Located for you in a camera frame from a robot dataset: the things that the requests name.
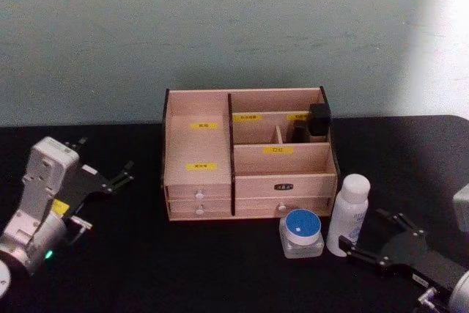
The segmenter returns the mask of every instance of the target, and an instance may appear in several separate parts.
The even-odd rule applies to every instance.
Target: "black tablecloth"
[[[469,122],[457,117],[335,120],[342,174],[372,191],[359,243],[386,233],[370,210],[402,211],[435,249],[469,268],[452,196],[469,183]],[[278,219],[173,222],[160,195],[160,125],[0,129],[0,226],[18,205],[31,146],[89,137],[81,160],[111,177],[135,161],[135,182],[81,217],[94,227],[6,297],[8,312],[411,312],[423,289],[330,254],[286,259]],[[327,235],[328,220],[322,220]]]

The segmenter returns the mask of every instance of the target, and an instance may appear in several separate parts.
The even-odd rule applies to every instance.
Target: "drawer knob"
[[[199,205],[199,209],[196,210],[196,214],[198,216],[201,216],[203,215],[205,212],[204,212],[204,206],[203,205]]]
[[[203,199],[205,197],[204,193],[200,190],[196,193],[196,199]]]

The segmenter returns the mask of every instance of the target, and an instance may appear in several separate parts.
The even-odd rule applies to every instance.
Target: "white plastic bottle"
[[[336,197],[326,241],[328,250],[336,256],[347,256],[339,248],[340,235],[357,243],[361,225],[368,209],[370,187],[368,179],[362,175],[350,174],[344,178],[342,189]]]

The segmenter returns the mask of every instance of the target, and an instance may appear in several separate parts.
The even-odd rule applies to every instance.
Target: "small drawer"
[[[236,199],[236,216],[271,217],[286,216],[294,209],[308,209],[321,216],[328,209],[330,197],[284,197]]]
[[[173,185],[168,186],[169,199],[231,199],[231,185]]]
[[[330,196],[336,178],[334,174],[236,176],[236,198]]]
[[[197,216],[207,216],[210,213],[219,213],[226,212],[226,214],[231,214],[231,200],[230,199],[220,199],[216,201],[207,201],[207,200],[196,200],[196,201],[186,201],[186,200],[175,200],[169,201],[170,212],[173,215],[177,213],[186,213],[193,217]]]

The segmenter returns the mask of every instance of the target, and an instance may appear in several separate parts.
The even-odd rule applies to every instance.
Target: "yellow sticker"
[[[264,154],[293,154],[293,147],[264,147]]]
[[[262,120],[262,115],[260,114],[233,115],[234,122],[260,121],[260,120]]]
[[[193,130],[215,130],[216,128],[218,128],[216,122],[195,122],[191,124]]]
[[[59,201],[58,199],[52,202],[52,211],[59,216],[63,216],[68,208],[70,208],[70,206],[67,203]]]
[[[185,165],[186,170],[203,171],[203,170],[216,170],[218,168],[216,163],[189,163]]]
[[[299,114],[288,114],[287,121],[303,120],[308,119],[308,113],[299,113]]]

